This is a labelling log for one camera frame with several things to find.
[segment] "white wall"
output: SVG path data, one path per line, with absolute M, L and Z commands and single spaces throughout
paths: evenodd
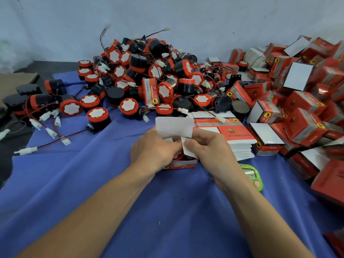
M 8 36 L 28 42 L 40 60 L 78 61 L 99 55 L 99 35 L 107 22 L 111 28 L 105 44 L 170 26 L 171 31 L 156 37 L 193 52 L 199 60 L 227 60 L 233 48 L 290 44 L 300 34 L 333 42 L 344 39 L 344 0 L 19 1 L 11 0 L 19 22 L 11 22 L 14 30 Z M 16 30 L 20 24 L 25 28 L 21 33 Z

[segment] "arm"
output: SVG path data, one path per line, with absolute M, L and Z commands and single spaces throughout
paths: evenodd
M 247 178 L 221 134 L 195 129 L 185 146 L 226 195 L 254 257 L 314 257 Z
M 123 173 L 17 257 L 99 257 L 155 173 L 181 149 L 180 141 L 163 141 L 149 130 L 132 147 L 131 165 Z

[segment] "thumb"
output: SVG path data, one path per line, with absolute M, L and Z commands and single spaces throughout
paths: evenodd
M 202 157 L 204 146 L 200 145 L 194 139 L 187 139 L 184 142 L 184 146 L 198 157 Z

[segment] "left hand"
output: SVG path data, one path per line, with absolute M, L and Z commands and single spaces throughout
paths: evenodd
M 155 175 L 171 163 L 174 155 L 183 149 L 182 141 L 164 141 L 157 133 L 155 126 L 142 135 L 132 146 L 131 164 L 139 165 L 142 172 Z

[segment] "green object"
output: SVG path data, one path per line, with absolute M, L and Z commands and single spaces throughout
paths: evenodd
M 247 177 L 252 181 L 254 186 L 258 189 L 258 191 L 262 191 L 263 189 L 263 182 L 260 178 L 260 175 L 258 173 L 258 170 L 255 169 L 251 165 L 245 165 L 245 164 L 239 164 Z

